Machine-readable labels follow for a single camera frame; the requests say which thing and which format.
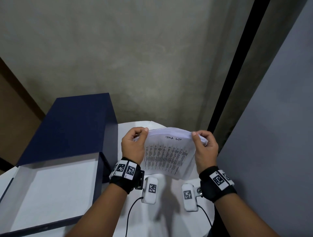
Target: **black wristband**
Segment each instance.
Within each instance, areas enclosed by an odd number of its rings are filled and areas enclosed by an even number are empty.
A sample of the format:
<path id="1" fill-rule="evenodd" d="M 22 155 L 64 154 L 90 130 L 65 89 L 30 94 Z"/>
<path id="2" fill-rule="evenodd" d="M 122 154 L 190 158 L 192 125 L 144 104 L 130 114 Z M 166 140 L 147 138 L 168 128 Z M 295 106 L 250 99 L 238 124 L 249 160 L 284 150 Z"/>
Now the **black wristband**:
<path id="1" fill-rule="evenodd" d="M 231 185 L 233 184 L 232 180 L 225 173 L 221 173 L 220 171 L 217 166 L 211 166 L 202 171 L 199 175 L 201 179 L 200 186 L 202 195 L 213 203 L 222 196 L 237 193 L 233 185 Z M 214 173 L 216 173 L 217 179 L 216 177 L 210 177 L 210 175 Z M 226 186 L 223 190 L 220 188 L 221 184 Z"/>
<path id="2" fill-rule="evenodd" d="M 133 163 L 137 164 L 136 162 L 134 162 L 134 161 L 132 161 L 126 157 L 123 157 L 122 160 L 126 160 L 128 162 L 133 162 Z M 138 182 L 139 182 L 142 174 L 141 174 L 140 165 L 137 164 L 137 167 L 136 167 L 134 174 L 133 174 L 133 179 L 130 180 L 130 179 L 124 178 L 125 173 L 128 172 L 127 168 L 128 168 L 128 166 L 126 165 L 125 168 L 123 169 L 123 175 L 122 176 L 112 176 L 110 179 L 110 184 L 116 184 L 117 186 L 124 189 L 127 192 L 127 194 L 129 194 L 135 187 L 138 186 Z"/>

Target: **hand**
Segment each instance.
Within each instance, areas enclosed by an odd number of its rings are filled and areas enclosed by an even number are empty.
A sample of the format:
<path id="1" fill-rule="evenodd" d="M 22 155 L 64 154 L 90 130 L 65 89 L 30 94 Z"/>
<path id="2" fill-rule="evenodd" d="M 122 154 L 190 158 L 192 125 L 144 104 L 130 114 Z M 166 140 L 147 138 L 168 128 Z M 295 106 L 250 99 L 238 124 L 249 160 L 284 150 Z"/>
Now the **hand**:
<path id="1" fill-rule="evenodd" d="M 203 146 L 199 135 L 205 137 L 208 140 L 206 146 Z M 192 139 L 196 145 L 195 160 L 198 174 L 200 174 L 206 168 L 216 166 L 218 144 L 213 134 L 205 130 L 192 132 Z"/>
<path id="2" fill-rule="evenodd" d="M 138 141 L 133 141 L 136 134 L 140 134 Z M 122 138 L 122 154 L 123 157 L 126 157 L 138 165 L 143 160 L 145 156 L 145 141 L 148 136 L 149 129 L 143 127 L 132 128 L 126 133 Z"/>

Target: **blue box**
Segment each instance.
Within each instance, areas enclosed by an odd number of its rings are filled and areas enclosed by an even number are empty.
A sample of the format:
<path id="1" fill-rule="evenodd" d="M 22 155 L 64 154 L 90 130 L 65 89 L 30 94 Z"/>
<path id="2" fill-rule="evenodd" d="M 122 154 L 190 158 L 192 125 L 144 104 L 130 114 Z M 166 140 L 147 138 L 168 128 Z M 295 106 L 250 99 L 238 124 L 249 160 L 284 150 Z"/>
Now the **blue box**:
<path id="1" fill-rule="evenodd" d="M 117 162 L 117 132 L 108 93 L 57 98 L 0 198 L 0 236 L 77 223 Z"/>

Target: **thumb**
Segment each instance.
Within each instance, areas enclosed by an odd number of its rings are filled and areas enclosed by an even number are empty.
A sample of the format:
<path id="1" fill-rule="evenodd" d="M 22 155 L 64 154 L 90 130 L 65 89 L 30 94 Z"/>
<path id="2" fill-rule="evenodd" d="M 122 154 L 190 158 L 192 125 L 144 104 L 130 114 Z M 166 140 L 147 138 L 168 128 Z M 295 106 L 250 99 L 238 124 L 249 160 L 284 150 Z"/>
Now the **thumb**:
<path id="1" fill-rule="evenodd" d="M 201 147 L 203 147 L 202 141 L 196 132 L 192 132 L 191 136 L 192 136 L 193 142 L 195 143 L 196 149 L 200 149 Z"/>
<path id="2" fill-rule="evenodd" d="M 139 136 L 138 142 L 140 142 L 141 144 L 144 144 L 147 139 L 148 133 L 149 133 L 149 128 L 143 129 Z"/>

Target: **wrist strap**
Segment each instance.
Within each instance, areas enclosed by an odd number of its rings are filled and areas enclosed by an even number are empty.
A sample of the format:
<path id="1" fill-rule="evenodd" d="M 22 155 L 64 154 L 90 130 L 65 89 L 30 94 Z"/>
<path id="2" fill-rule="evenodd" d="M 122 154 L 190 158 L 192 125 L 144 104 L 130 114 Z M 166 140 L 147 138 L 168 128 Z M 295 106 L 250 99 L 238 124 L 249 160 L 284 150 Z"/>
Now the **wrist strap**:
<path id="1" fill-rule="evenodd" d="M 203 196 L 213 203 L 226 194 L 237 193 L 234 182 L 217 166 L 205 169 L 199 178 Z"/>
<path id="2" fill-rule="evenodd" d="M 137 163 L 123 157 L 116 163 L 109 178 L 110 184 L 120 186 L 129 194 L 134 188 L 140 189 L 138 185 L 142 186 L 143 176 L 144 171 L 141 171 Z"/>

